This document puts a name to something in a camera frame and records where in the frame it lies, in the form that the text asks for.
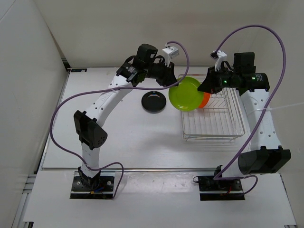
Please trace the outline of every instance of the dish rack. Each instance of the dish rack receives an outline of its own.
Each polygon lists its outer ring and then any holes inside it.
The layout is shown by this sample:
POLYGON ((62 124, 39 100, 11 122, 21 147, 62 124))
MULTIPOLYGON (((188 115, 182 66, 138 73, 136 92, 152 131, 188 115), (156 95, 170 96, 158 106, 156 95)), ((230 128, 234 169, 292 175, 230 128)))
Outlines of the dish rack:
MULTIPOLYGON (((206 78, 206 75, 187 76, 200 82, 206 78)), ((233 88, 212 94, 204 108, 181 112, 181 122, 183 139, 188 142, 230 142, 245 134, 244 118, 233 88)))

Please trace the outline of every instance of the plate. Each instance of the plate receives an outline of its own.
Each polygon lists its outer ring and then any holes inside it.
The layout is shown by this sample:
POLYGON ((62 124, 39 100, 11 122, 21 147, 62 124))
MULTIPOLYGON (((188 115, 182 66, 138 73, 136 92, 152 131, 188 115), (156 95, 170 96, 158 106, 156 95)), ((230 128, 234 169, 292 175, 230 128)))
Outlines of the plate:
POLYGON ((198 91, 200 82, 193 77, 185 77, 178 86, 169 89, 169 100, 180 111, 193 111, 198 108, 204 93, 198 91))

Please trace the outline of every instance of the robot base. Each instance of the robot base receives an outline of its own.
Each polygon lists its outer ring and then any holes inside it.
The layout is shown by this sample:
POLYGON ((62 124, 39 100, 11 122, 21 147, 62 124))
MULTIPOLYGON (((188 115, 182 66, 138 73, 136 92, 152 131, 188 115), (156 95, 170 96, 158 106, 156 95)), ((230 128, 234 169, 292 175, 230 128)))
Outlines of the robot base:
POLYGON ((70 199, 112 199, 115 173, 101 174, 106 176, 100 176, 99 186, 95 191, 90 191, 81 183, 80 176, 78 172, 76 172, 72 183, 70 199))
POLYGON ((198 176, 200 201, 245 200, 241 181, 213 180, 214 176, 198 176))

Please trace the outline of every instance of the white wall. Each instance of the white wall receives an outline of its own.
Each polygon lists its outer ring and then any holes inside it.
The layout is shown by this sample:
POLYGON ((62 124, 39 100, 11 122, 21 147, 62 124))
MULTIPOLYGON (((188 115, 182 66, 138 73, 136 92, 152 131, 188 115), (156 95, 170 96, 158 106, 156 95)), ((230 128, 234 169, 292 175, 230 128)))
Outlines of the white wall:
MULTIPOLYGON (((304 1, 280 0, 269 14, 266 25, 282 38, 287 54, 286 74, 272 107, 304 101, 303 23, 304 1)), ((256 53, 257 71, 267 73, 275 87, 282 70, 282 51, 275 37, 260 30, 252 46, 256 53)), ((276 132, 283 148, 292 152, 291 160, 281 170, 296 221, 304 227, 304 105, 272 112, 276 132)))
MULTIPOLYGON (((72 67, 120 66, 142 43, 182 42, 192 65, 233 29, 263 23, 276 0, 35 0, 72 67)), ((228 52, 248 50, 257 30, 236 35, 228 52)), ((174 60, 185 64, 185 58, 174 60)))
POLYGON ((32 0, 0 1, 0 224, 10 228, 67 73, 32 0))

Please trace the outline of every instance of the green plate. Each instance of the green plate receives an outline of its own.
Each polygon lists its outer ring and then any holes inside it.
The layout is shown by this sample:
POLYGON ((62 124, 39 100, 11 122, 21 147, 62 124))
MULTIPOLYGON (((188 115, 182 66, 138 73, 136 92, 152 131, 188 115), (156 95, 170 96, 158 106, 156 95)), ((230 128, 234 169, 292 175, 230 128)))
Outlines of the green plate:
POLYGON ((193 77, 185 77, 178 86, 169 89, 171 104, 181 111, 192 111, 201 104, 204 93, 198 92, 200 82, 193 77))

